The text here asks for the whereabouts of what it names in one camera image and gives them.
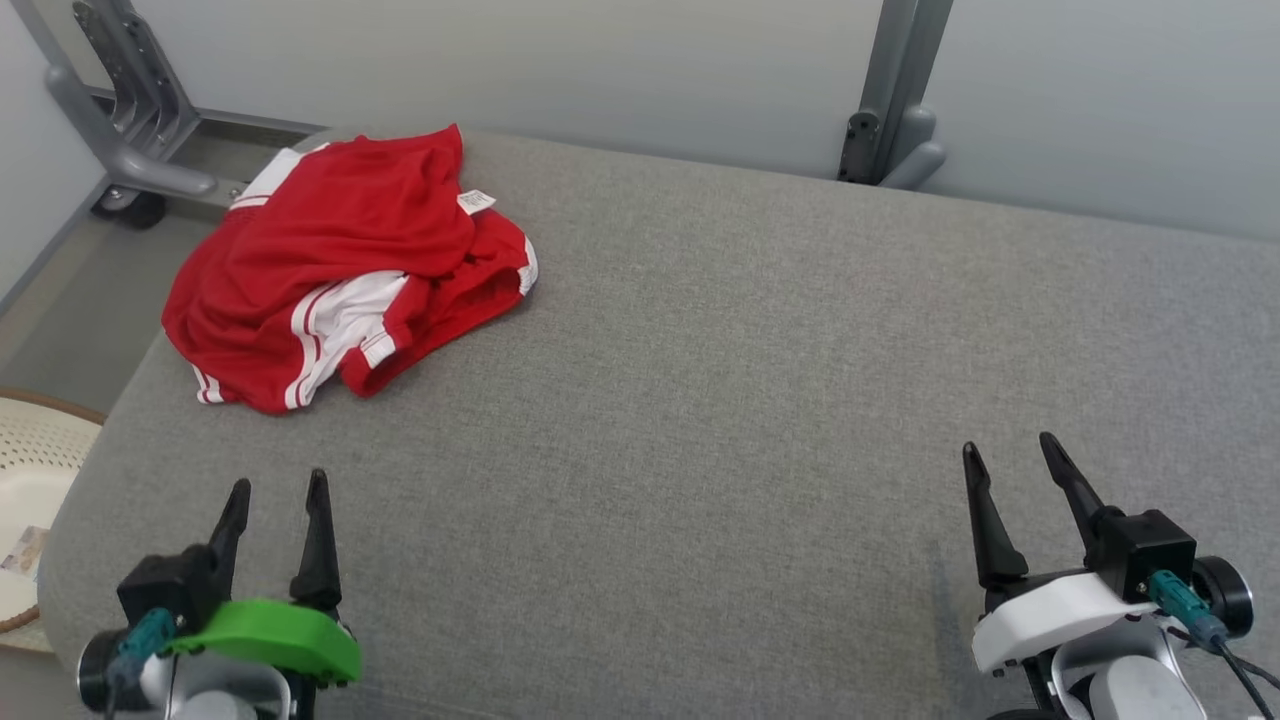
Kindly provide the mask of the red T-shirt white sleeves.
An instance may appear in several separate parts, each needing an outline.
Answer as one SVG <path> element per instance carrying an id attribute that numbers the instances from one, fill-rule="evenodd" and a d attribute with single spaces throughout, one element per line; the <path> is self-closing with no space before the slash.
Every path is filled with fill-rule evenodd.
<path id="1" fill-rule="evenodd" d="M 474 245 L 470 217 L 497 210 L 463 188 L 463 145 L 449 126 L 279 151 L 188 256 L 163 309 L 197 400 L 282 415 L 332 378 L 344 384 L 346 355 L 407 277 L 452 272 Z"/>

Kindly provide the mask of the small paper card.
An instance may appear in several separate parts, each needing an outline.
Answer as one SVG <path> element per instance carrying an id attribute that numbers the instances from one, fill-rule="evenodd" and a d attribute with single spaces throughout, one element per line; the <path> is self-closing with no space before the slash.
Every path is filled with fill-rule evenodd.
<path id="1" fill-rule="evenodd" d="M 38 569 L 49 539 L 49 529 L 44 527 L 27 527 L 12 543 L 8 553 L 0 559 L 0 571 L 9 577 L 36 583 Z"/>

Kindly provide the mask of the white woven laundry basket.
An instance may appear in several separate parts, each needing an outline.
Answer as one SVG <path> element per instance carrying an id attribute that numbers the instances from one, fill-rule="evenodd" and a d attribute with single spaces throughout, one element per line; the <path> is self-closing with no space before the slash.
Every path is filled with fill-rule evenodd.
<path id="1" fill-rule="evenodd" d="M 105 423 L 95 410 L 0 387 L 0 559 L 27 527 L 52 528 Z M 0 648 L 51 653 L 37 582 L 0 571 Z"/>

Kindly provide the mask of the black caster wheel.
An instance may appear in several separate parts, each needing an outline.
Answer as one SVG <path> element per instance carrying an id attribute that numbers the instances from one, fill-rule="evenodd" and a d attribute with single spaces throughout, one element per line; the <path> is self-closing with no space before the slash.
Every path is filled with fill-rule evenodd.
<path id="1" fill-rule="evenodd" d="M 111 186 L 90 211 L 99 219 L 119 222 L 136 231 L 147 231 L 165 218 L 168 199 L 160 193 Z"/>

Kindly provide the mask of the grey metal partition post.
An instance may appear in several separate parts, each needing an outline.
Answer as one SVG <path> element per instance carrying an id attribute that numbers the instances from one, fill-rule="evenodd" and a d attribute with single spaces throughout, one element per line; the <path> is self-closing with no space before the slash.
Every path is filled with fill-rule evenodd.
<path id="1" fill-rule="evenodd" d="M 858 111 L 847 120 L 836 179 L 919 190 L 946 161 L 924 102 L 954 0 L 884 0 Z"/>

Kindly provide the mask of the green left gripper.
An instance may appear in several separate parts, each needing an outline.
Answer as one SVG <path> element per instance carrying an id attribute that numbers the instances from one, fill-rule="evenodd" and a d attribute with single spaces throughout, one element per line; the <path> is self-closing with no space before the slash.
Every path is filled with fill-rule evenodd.
<path id="1" fill-rule="evenodd" d="M 251 495 L 250 479 L 233 484 L 209 542 L 197 552 L 195 597 L 201 607 L 230 600 Z M 364 655 L 357 641 L 324 614 L 338 612 L 342 587 L 329 482 L 323 469 L 311 470 L 305 511 L 308 527 L 303 553 L 289 583 L 294 605 L 275 600 L 223 603 L 200 632 L 170 641 L 168 653 L 214 652 L 329 685 L 362 680 Z"/>

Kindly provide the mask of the grey metal partition stand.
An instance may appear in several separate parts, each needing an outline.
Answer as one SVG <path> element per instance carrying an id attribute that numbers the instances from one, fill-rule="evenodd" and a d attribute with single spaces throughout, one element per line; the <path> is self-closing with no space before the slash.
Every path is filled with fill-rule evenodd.
<path id="1" fill-rule="evenodd" d="M 186 92 L 150 23 L 133 0 L 8 0 L 47 67 L 44 87 L 105 170 L 105 186 L 160 193 L 209 208 L 227 208 L 246 183 L 174 163 L 202 124 L 242 128 L 269 138 L 303 138 L 319 126 L 197 108 Z M 101 64 L 108 87 L 86 85 L 72 54 L 40 10 L 69 12 Z"/>

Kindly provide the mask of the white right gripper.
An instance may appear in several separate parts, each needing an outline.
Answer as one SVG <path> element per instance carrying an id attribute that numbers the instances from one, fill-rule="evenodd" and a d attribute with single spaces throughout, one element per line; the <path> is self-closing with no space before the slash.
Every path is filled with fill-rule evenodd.
<path id="1" fill-rule="evenodd" d="M 1053 433 L 1044 430 L 1038 438 L 1050 477 L 1068 500 L 1088 561 L 1106 505 Z M 979 585 L 998 591 L 1021 582 L 1029 566 L 995 505 L 989 471 L 975 443 L 963 446 L 963 465 Z M 1151 602 L 1121 600 L 1096 574 L 1062 577 L 1001 603 L 980 619 L 972 638 L 972 656 L 983 673 L 1051 650 L 1062 655 L 1059 673 L 1128 656 L 1158 662 L 1160 628 L 1143 619 L 1155 610 Z"/>

